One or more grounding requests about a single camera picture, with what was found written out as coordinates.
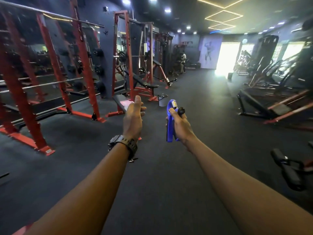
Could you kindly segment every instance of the rubber floor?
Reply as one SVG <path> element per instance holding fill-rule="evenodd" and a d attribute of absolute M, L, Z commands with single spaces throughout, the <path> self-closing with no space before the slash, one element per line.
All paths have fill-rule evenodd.
<path fill-rule="evenodd" d="M 270 150 L 312 159 L 307 142 L 313 135 L 237 115 L 242 78 L 227 82 L 213 70 L 188 71 L 168 90 L 160 83 L 156 92 L 177 100 L 198 138 L 221 157 L 312 212 L 310 186 L 304 192 L 289 189 Z M 166 143 L 166 109 L 144 102 L 139 159 L 126 167 L 103 234 L 241 234 L 196 159 L 180 142 Z M 105 115 L 116 104 L 99 100 L 99 108 Z M 88 102 L 74 109 L 92 113 Z M 122 133 L 122 118 L 101 124 L 57 115 L 41 121 L 46 141 L 56 150 L 49 157 L 0 135 L 0 174 L 11 173 L 0 181 L 0 234 L 33 223 L 84 179 L 106 155 L 109 140 Z"/>

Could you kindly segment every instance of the black ceiling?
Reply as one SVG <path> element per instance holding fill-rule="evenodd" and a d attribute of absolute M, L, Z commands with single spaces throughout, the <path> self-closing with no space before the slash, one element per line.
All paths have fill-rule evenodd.
<path fill-rule="evenodd" d="M 239 0 L 204 0 L 220 7 L 210 5 L 199 0 L 157 0 L 155 4 L 149 0 L 131 0 L 133 9 L 139 14 L 146 15 L 151 21 L 160 20 L 171 29 L 186 31 L 186 26 L 191 25 L 189 32 L 212 32 L 208 29 L 220 23 L 205 20 L 206 17 L 223 11 L 209 19 L 226 22 L 227 25 L 213 27 L 215 29 L 228 28 L 223 34 L 261 32 L 271 26 L 277 26 L 279 22 L 291 22 L 301 19 L 313 13 L 313 0 L 243 0 L 230 7 L 230 4 Z M 170 7 L 172 12 L 166 14 L 165 7 Z"/>

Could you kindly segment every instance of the black wristwatch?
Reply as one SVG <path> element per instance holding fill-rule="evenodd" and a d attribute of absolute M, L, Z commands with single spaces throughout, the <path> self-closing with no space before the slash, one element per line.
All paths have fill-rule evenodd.
<path fill-rule="evenodd" d="M 131 161 L 134 158 L 135 153 L 138 149 L 135 140 L 133 138 L 126 138 L 123 135 L 116 135 L 114 138 L 111 139 L 110 143 L 108 144 L 109 151 L 111 151 L 111 149 L 119 142 L 124 144 L 128 148 L 130 152 L 128 161 Z"/>

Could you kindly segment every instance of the blue hand grip strengthener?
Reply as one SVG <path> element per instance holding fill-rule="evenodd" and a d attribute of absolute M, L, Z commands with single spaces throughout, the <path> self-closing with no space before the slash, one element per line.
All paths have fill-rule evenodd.
<path fill-rule="evenodd" d="M 185 114 L 185 109 L 183 107 L 178 108 L 176 100 L 170 100 L 167 104 L 167 133 L 166 133 L 166 141 L 167 142 L 173 142 L 173 136 L 176 139 L 176 141 L 179 141 L 179 139 L 176 136 L 175 133 L 175 121 L 173 119 L 173 116 L 170 114 L 169 109 L 173 108 L 180 117 L 182 117 L 183 114 Z"/>

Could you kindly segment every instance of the gray bucket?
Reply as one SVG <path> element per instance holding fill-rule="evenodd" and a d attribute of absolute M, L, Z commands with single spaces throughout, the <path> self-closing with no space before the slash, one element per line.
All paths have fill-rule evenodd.
<path fill-rule="evenodd" d="M 167 99 L 168 95 L 159 94 L 157 97 L 158 97 L 158 100 L 159 100 L 159 106 L 161 106 L 161 107 L 167 106 L 167 104 L 168 104 L 168 99 Z"/>

